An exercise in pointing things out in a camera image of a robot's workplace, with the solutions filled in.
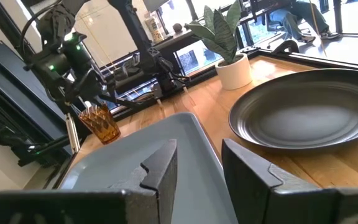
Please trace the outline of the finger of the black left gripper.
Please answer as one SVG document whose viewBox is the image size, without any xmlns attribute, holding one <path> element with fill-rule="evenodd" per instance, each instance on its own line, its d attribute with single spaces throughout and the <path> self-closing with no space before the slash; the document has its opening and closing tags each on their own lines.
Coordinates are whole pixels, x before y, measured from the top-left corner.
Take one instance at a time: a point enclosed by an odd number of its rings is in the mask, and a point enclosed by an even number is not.
<svg viewBox="0 0 358 224">
<path fill-rule="evenodd" d="M 154 93 L 154 99 L 156 100 L 158 106 L 160 108 L 163 108 L 163 104 L 162 104 L 163 93 L 162 93 L 161 89 L 160 88 L 154 88 L 153 93 Z"/>
<path fill-rule="evenodd" d="M 193 98 L 191 97 L 186 86 L 183 86 L 183 91 L 184 91 L 185 98 L 190 102 L 191 105 L 194 105 L 195 102 L 194 102 Z"/>
</svg>

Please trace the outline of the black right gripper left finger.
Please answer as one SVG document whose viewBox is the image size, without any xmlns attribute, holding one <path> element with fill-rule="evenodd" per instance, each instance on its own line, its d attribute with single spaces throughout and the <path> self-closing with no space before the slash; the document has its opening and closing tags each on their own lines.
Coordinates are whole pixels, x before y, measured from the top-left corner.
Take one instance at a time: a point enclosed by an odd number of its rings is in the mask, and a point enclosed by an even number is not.
<svg viewBox="0 0 358 224">
<path fill-rule="evenodd" d="M 0 224 L 171 224 L 177 172 L 170 139 L 105 189 L 2 191 Z"/>
</svg>

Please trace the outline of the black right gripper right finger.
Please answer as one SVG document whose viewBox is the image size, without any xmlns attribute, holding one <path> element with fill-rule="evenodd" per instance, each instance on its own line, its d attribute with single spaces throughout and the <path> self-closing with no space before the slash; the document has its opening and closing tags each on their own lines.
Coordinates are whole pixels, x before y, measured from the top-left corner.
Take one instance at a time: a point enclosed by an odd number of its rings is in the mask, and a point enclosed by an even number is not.
<svg viewBox="0 0 358 224">
<path fill-rule="evenodd" d="M 239 224 L 358 224 L 358 188 L 319 188 L 222 141 L 226 185 Z"/>
</svg>

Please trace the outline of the black round plate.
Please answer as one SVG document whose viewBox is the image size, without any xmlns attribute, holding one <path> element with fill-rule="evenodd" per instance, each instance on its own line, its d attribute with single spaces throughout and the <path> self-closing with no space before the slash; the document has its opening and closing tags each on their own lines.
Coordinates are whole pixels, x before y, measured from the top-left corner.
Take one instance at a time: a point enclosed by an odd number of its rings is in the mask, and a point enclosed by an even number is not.
<svg viewBox="0 0 358 224">
<path fill-rule="evenodd" d="M 358 140 L 358 70 L 315 69 L 267 81 L 233 104 L 228 123 L 244 141 L 281 152 Z"/>
</svg>

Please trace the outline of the grey plastic tray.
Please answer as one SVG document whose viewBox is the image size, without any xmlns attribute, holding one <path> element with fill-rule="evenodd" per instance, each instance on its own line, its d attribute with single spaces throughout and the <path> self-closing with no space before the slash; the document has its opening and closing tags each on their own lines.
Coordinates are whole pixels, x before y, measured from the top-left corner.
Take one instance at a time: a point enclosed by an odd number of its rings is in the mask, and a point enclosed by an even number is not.
<svg viewBox="0 0 358 224">
<path fill-rule="evenodd" d="M 199 121 L 178 113 L 85 156 L 61 189 L 101 189 L 124 180 L 169 139 L 176 139 L 178 178 L 172 224 L 237 224 L 223 168 Z"/>
</svg>

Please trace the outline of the amber faceted glass cup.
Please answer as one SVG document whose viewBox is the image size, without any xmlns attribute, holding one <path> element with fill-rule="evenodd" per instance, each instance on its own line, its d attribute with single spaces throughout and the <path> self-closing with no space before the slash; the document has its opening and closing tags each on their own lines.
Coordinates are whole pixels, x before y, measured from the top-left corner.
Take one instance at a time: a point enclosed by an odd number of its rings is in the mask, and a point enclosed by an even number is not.
<svg viewBox="0 0 358 224">
<path fill-rule="evenodd" d="M 104 145 L 112 143 L 121 135 L 119 127 L 105 103 L 85 109 L 78 117 Z"/>
</svg>

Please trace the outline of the white labelled bottle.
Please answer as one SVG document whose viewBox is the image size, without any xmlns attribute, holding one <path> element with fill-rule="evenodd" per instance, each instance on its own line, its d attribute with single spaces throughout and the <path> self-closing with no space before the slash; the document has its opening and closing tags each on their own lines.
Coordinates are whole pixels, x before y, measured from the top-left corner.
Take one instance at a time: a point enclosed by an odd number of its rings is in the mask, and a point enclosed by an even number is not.
<svg viewBox="0 0 358 224">
<path fill-rule="evenodd" d="M 146 13 L 144 15 L 144 17 L 145 17 L 144 22 L 145 22 L 147 28 L 149 29 L 149 32 L 152 35 L 153 42 L 155 44 L 157 44 L 157 43 L 160 43 L 160 42 L 164 41 L 165 38 L 164 38 L 163 34 L 161 33 L 161 30 L 160 30 L 160 28 L 158 26 L 157 18 L 152 16 L 149 13 Z"/>
</svg>

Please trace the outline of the white plant pot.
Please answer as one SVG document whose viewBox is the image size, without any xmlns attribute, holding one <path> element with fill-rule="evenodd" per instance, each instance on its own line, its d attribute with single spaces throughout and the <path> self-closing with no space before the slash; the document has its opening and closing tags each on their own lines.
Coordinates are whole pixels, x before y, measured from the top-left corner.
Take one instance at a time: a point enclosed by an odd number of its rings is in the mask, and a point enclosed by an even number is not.
<svg viewBox="0 0 358 224">
<path fill-rule="evenodd" d="M 216 72 L 225 90 L 235 90 L 252 82 L 251 67 L 248 56 L 237 54 L 235 62 L 228 64 L 221 60 L 215 65 Z"/>
</svg>

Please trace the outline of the green snake plant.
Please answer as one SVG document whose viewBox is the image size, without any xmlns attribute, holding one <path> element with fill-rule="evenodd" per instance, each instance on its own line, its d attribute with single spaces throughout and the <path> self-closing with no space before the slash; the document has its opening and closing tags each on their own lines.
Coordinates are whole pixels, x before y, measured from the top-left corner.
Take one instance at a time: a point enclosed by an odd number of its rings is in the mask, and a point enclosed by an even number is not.
<svg viewBox="0 0 358 224">
<path fill-rule="evenodd" d="M 198 21 L 185 24 L 186 28 L 201 40 L 205 47 L 219 54 L 227 65 L 236 62 L 238 48 L 236 39 L 237 24 L 241 18 L 241 4 L 234 0 L 224 16 L 220 9 L 204 7 L 204 25 Z"/>
</svg>

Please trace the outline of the white flat bar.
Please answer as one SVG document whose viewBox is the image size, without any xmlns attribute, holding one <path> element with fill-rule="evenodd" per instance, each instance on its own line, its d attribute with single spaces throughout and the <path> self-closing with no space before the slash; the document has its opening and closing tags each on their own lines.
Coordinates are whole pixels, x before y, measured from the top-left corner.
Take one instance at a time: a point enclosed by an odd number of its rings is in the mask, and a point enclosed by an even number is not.
<svg viewBox="0 0 358 224">
<path fill-rule="evenodd" d="M 70 113 L 67 113 L 65 115 L 65 122 L 67 127 L 68 138 L 70 141 L 70 147 L 72 151 L 76 154 L 80 150 L 80 142 L 78 139 L 75 122 Z"/>
</svg>

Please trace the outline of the black office chair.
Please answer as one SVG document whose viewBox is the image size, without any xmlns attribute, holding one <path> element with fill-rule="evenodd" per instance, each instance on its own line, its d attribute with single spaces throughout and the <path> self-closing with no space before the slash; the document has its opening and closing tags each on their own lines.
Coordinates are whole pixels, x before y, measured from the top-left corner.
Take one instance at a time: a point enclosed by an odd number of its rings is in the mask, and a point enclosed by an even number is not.
<svg viewBox="0 0 358 224">
<path fill-rule="evenodd" d="M 272 32 L 274 31 L 276 34 L 278 31 L 282 31 L 283 34 L 280 36 L 283 40 L 296 40 L 300 43 L 310 43 L 315 40 L 315 37 L 311 35 L 310 28 L 299 28 L 299 25 L 301 24 L 303 18 L 295 16 L 293 14 L 289 14 L 288 16 L 285 16 L 285 19 L 293 19 L 295 21 L 294 24 L 289 26 L 290 23 L 280 20 L 271 20 L 270 18 L 271 14 L 267 14 L 265 17 L 266 20 L 266 26 L 267 30 Z"/>
</svg>

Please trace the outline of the person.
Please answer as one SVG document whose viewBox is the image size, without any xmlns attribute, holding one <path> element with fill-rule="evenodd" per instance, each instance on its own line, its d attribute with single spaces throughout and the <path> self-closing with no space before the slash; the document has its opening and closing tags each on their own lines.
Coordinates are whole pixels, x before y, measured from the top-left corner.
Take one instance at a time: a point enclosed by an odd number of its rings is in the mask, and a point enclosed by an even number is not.
<svg viewBox="0 0 358 224">
<path fill-rule="evenodd" d="M 298 23 L 303 19 L 321 39 L 335 39 L 340 36 L 332 32 L 326 19 L 314 3 L 304 0 L 276 0 L 278 9 L 269 15 L 270 20 L 279 22 L 294 39 L 302 43 L 311 43 L 316 37 L 302 33 Z"/>
</svg>

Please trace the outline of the thin wooden stick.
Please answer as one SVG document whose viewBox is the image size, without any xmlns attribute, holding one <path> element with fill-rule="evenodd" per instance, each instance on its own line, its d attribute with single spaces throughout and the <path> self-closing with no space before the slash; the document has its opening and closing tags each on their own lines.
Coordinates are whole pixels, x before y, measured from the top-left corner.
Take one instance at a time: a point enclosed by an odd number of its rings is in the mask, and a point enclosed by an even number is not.
<svg viewBox="0 0 358 224">
<path fill-rule="evenodd" d="M 313 7 L 313 3 L 312 3 L 311 0 L 309 0 L 309 4 L 310 4 L 310 8 L 311 8 L 311 14 L 312 14 L 312 17 L 313 17 L 314 27 L 315 27 L 315 29 L 316 29 L 316 31 L 317 31 L 317 35 L 318 35 L 318 37 L 319 37 L 319 39 L 320 39 L 320 42 L 321 42 L 321 49 L 323 50 L 323 53 L 324 53 L 325 57 L 327 58 L 328 55 L 327 55 L 327 53 L 326 53 L 326 48 L 325 48 L 325 46 L 324 46 L 323 40 L 322 40 L 322 38 L 321 38 L 321 36 L 320 36 L 320 33 L 319 33 L 318 23 L 317 23 L 317 21 L 316 21 L 316 16 L 315 16 L 315 13 L 314 13 L 314 7 Z"/>
</svg>

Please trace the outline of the black floor stand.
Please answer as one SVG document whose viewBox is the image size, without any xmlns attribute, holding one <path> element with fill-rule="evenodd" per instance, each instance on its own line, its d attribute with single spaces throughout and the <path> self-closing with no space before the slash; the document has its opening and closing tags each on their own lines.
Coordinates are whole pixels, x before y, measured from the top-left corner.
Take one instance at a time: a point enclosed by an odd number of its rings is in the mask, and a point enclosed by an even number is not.
<svg viewBox="0 0 358 224">
<path fill-rule="evenodd" d="M 341 6 L 342 6 L 341 0 L 333 0 L 336 32 L 341 34 L 341 35 L 346 35 L 346 36 L 358 36 L 357 32 L 355 33 L 355 32 L 344 32 L 343 31 Z"/>
</svg>

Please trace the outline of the black curved bracket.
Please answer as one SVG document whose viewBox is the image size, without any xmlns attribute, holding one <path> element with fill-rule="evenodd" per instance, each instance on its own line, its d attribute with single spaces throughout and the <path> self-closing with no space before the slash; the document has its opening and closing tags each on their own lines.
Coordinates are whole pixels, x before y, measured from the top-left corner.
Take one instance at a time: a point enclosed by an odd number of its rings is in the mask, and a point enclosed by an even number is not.
<svg viewBox="0 0 358 224">
<path fill-rule="evenodd" d="M 276 47 L 272 53 L 280 54 L 280 53 L 299 53 L 298 44 L 294 40 L 285 40 L 278 47 Z"/>
</svg>

